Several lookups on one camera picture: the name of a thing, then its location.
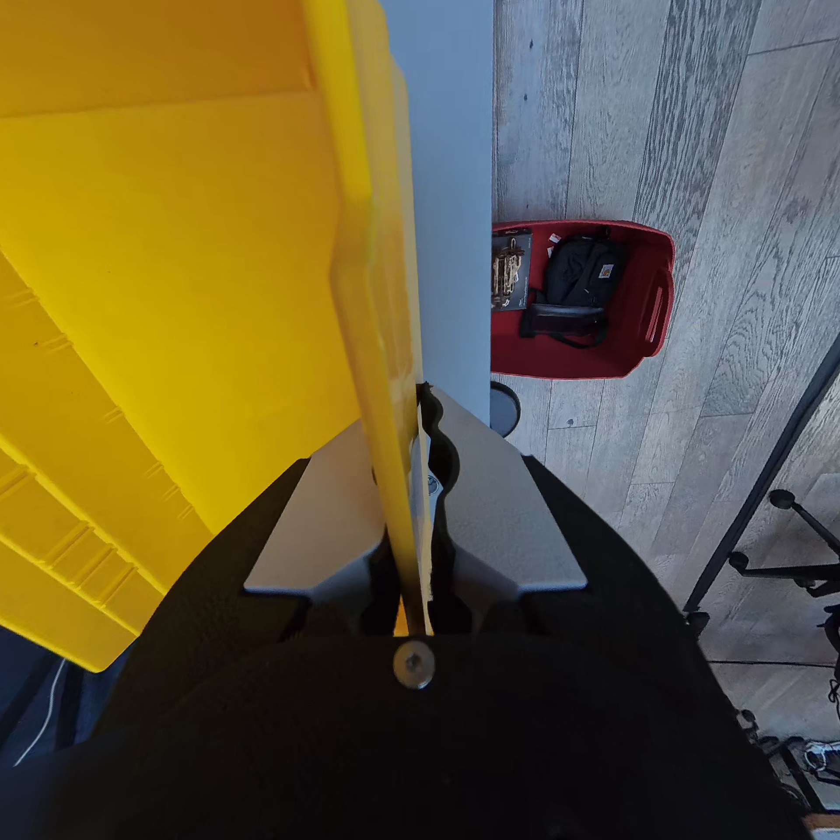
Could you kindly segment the black shoulder bag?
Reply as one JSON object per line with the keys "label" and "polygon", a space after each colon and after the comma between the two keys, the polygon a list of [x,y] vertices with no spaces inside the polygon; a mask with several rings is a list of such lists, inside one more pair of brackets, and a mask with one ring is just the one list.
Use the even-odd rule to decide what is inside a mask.
{"label": "black shoulder bag", "polygon": [[561,240],[543,271],[541,288],[529,293],[519,338],[547,337],[575,350],[603,343],[610,326],[607,309],[627,259],[628,248],[607,227]]}

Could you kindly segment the yellow plastic bin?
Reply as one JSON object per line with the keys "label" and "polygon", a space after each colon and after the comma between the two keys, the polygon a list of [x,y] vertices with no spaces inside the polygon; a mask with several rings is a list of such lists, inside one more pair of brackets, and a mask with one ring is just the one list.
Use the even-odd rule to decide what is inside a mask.
{"label": "yellow plastic bin", "polygon": [[378,2],[2,2],[2,626],[94,673],[356,433],[430,628],[405,77]]}

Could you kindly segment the packaged wooden model kit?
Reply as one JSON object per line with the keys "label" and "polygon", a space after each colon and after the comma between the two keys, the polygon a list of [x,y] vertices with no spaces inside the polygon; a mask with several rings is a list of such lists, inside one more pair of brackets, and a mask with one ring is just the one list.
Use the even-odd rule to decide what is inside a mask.
{"label": "packaged wooden model kit", "polygon": [[490,241],[490,311],[524,310],[528,305],[532,230],[508,227]]}

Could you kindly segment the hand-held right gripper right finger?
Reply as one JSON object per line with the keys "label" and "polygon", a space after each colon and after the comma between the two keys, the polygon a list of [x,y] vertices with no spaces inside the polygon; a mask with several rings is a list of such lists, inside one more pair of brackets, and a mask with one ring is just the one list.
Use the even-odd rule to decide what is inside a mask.
{"label": "hand-held right gripper right finger", "polygon": [[435,502],[428,614],[435,635],[479,631],[500,603],[588,581],[524,457],[446,392],[418,387]]}

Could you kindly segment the round dark table foot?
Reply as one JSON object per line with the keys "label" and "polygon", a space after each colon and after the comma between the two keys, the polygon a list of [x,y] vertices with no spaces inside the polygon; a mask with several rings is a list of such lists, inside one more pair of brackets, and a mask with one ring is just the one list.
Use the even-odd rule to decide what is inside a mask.
{"label": "round dark table foot", "polygon": [[518,395],[502,382],[490,383],[489,426],[507,438],[519,425],[522,409]]}

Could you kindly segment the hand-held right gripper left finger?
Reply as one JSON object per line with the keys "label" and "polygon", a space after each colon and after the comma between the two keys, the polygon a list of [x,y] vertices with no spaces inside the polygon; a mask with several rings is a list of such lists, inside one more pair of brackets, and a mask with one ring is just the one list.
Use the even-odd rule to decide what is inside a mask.
{"label": "hand-held right gripper left finger", "polygon": [[361,421],[310,457],[245,592],[332,606],[355,631],[393,634],[400,582]]}

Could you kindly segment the black chair base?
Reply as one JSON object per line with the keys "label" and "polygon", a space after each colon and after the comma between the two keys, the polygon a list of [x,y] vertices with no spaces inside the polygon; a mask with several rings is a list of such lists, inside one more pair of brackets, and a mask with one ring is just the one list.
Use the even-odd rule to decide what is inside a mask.
{"label": "black chair base", "polygon": [[[774,489],[769,493],[768,500],[775,508],[793,510],[828,549],[839,557],[838,538],[804,509],[792,492]],[[749,566],[749,559],[744,553],[732,551],[728,555],[728,563],[743,578],[791,581],[815,599],[839,593],[839,562],[753,568]]]}

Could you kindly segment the black metal pole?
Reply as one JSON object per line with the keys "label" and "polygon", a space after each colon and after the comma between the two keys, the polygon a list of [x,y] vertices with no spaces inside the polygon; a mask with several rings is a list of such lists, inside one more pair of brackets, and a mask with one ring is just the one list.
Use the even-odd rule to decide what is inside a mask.
{"label": "black metal pole", "polygon": [[831,344],[822,362],[817,367],[800,401],[784,426],[776,445],[771,450],[764,467],[753,484],[736,517],[724,532],[718,546],[701,572],[682,609],[688,628],[698,638],[709,622],[709,615],[700,610],[700,604],[728,562],[747,525],[758,509],[761,500],[770,492],[775,478],[791,453],[793,446],[809,424],[824,396],[838,377],[839,337]]}

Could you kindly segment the red plastic bin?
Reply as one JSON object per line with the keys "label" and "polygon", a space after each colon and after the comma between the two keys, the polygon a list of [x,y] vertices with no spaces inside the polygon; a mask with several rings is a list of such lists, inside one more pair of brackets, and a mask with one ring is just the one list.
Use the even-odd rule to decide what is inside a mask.
{"label": "red plastic bin", "polygon": [[609,228],[612,237],[628,248],[628,259],[607,309],[610,326],[603,343],[590,350],[575,350],[547,337],[521,339],[524,310],[491,313],[492,373],[553,381],[622,379],[662,350],[676,296],[676,247],[669,234],[627,221],[602,220],[496,224],[492,234],[514,227],[532,230],[529,292],[541,288],[554,247],[569,236]]}

